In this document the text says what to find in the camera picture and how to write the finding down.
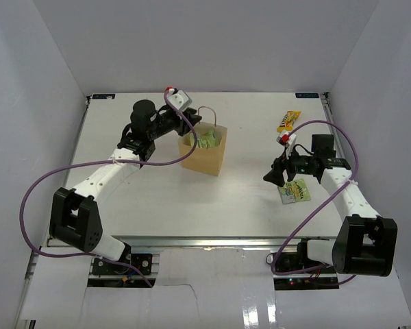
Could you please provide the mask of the green mint sachet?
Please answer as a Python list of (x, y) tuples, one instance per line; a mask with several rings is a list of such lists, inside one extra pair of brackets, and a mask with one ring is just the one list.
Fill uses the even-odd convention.
[(219, 145), (219, 138), (214, 128), (207, 128), (202, 132), (195, 130), (194, 134), (190, 132), (188, 134), (188, 141), (191, 146), (193, 146), (196, 141), (196, 148), (199, 149), (211, 149)]
[(278, 188), (283, 204), (293, 204), (311, 200), (310, 192), (304, 179), (286, 182), (283, 187)]

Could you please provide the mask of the brown paper bag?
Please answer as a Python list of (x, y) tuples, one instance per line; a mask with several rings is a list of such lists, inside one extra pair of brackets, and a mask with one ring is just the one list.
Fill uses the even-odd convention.
[(189, 155), (189, 157), (181, 161), (181, 164), (184, 169), (218, 176), (221, 170), (225, 153), (227, 128), (217, 124), (216, 112), (212, 108), (208, 106), (200, 106), (198, 110), (200, 109), (211, 110), (214, 115), (214, 120), (213, 123), (200, 121), (194, 126), (194, 129), (202, 132), (207, 128), (214, 128), (219, 138), (219, 145), (211, 149), (195, 148), (195, 150), (191, 153), (191, 155)]

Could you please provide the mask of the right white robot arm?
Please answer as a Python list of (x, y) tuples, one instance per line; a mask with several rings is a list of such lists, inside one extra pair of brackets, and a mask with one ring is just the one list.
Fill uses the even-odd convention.
[(306, 156), (296, 150), (295, 135), (285, 133), (278, 142), (284, 151), (274, 160), (264, 181), (283, 187), (297, 174), (315, 177), (329, 193), (342, 225), (334, 239), (301, 239), (297, 255), (289, 263), (283, 256), (275, 257), (275, 272), (312, 273), (321, 267), (332, 267), (339, 274), (388, 276), (393, 268), (397, 224), (382, 217), (367, 202), (352, 177), (351, 166), (337, 157), (334, 137), (315, 134)]

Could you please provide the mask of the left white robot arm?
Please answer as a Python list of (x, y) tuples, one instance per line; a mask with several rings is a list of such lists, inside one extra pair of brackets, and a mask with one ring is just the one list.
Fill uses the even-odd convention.
[(107, 258), (115, 273), (125, 273), (131, 265), (131, 247), (103, 231), (99, 205), (148, 163), (157, 138), (172, 131), (184, 136), (200, 122), (201, 116), (190, 104), (189, 98), (179, 94), (159, 110), (148, 99), (137, 101), (108, 162), (73, 188), (55, 192), (50, 236), (86, 254)]

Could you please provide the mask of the yellow candy bar far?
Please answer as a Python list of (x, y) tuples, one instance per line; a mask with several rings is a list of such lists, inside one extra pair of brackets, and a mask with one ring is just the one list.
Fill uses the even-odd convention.
[(293, 130), (295, 121), (300, 117), (301, 111), (287, 111), (281, 123), (277, 127), (277, 132), (290, 132)]

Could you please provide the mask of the right blue corner label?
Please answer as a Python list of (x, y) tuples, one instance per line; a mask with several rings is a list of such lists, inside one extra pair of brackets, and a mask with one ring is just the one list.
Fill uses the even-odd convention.
[(298, 99), (318, 99), (318, 93), (295, 93), (295, 97)]

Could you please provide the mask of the blue corner label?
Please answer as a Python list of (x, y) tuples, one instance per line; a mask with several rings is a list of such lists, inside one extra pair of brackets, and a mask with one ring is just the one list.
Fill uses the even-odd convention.
[(115, 94), (93, 94), (91, 99), (114, 99), (116, 97)]
[(295, 93), (295, 97), (298, 99), (318, 99), (318, 93)]

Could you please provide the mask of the left blue corner label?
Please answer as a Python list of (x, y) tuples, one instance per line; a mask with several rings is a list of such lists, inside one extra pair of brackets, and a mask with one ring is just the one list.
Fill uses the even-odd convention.
[(116, 97), (115, 94), (93, 94), (91, 99), (114, 99)]

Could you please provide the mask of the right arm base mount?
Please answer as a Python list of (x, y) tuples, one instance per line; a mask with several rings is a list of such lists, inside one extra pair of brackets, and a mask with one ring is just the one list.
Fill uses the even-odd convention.
[[(306, 266), (296, 252), (284, 252), (275, 263), (277, 272), (300, 271)], [(275, 291), (310, 291), (339, 289), (339, 280), (332, 267), (293, 273), (287, 276), (273, 275)]]

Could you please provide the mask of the aluminium front rail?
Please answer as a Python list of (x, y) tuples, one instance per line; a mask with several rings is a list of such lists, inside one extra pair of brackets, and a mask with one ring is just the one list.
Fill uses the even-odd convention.
[(279, 247), (285, 237), (121, 236), (132, 247)]

